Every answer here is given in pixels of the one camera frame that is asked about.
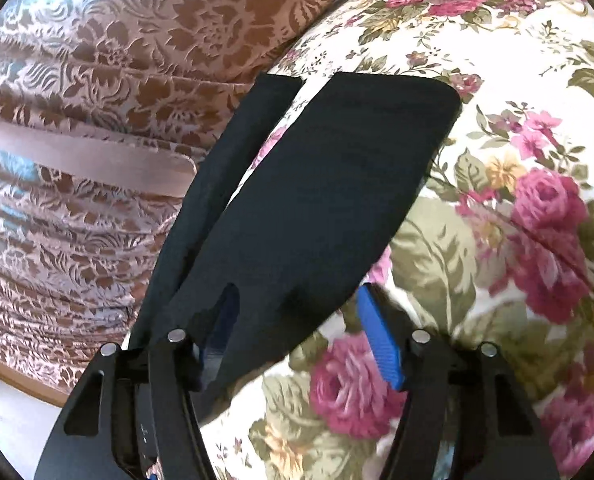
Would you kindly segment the wooden bed frame edge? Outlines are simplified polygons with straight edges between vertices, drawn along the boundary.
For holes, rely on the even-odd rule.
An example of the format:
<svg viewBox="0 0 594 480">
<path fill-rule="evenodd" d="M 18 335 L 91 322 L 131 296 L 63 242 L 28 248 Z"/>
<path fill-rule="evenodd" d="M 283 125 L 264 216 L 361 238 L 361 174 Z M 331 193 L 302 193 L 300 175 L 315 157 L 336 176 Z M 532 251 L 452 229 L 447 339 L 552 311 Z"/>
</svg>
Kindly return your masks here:
<svg viewBox="0 0 594 480">
<path fill-rule="evenodd" d="M 7 351 L 0 351 L 0 379 L 32 398 L 58 408 L 65 404 L 71 382 L 70 376 L 62 377 L 58 365 Z"/>
</svg>

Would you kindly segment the brown pink damask bedspread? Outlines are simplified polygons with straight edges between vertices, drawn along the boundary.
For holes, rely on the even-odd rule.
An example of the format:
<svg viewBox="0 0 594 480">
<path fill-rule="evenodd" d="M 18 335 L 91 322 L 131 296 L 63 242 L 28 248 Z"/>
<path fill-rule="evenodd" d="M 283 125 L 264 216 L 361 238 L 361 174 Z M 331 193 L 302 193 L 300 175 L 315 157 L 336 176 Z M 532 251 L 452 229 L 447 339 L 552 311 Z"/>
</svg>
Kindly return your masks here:
<svg viewBox="0 0 594 480">
<path fill-rule="evenodd" d="M 0 351 L 71 390 L 126 335 L 199 164 L 334 1 L 6 1 Z"/>
</svg>

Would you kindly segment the black pants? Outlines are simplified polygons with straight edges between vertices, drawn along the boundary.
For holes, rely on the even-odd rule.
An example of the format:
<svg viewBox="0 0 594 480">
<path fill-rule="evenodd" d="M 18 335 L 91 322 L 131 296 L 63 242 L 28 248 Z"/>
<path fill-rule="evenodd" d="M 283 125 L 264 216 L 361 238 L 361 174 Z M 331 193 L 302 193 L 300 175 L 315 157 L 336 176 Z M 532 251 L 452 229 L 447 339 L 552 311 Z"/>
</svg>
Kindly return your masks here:
<svg viewBox="0 0 594 480">
<path fill-rule="evenodd" d="M 201 163 L 163 243 L 130 344 L 174 328 L 205 344 L 226 292 L 239 314 L 201 422 L 353 294 L 396 234 L 461 112 L 436 79 L 337 73 L 276 144 L 298 78 L 260 75 Z"/>
</svg>

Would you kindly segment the floral white bed sheet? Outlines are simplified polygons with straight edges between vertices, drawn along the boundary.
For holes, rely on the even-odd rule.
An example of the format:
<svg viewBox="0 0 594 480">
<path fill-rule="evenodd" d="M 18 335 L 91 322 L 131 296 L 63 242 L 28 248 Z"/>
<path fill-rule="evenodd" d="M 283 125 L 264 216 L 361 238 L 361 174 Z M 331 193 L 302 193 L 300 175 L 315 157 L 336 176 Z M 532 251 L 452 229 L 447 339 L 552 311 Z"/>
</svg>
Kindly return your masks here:
<svg viewBox="0 0 594 480">
<path fill-rule="evenodd" d="M 588 0 L 347 0 L 274 66 L 450 84 L 462 112 L 370 273 L 415 322 L 498 344 L 562 478 L 594 451 L 594 10 Z"/>
</svg>

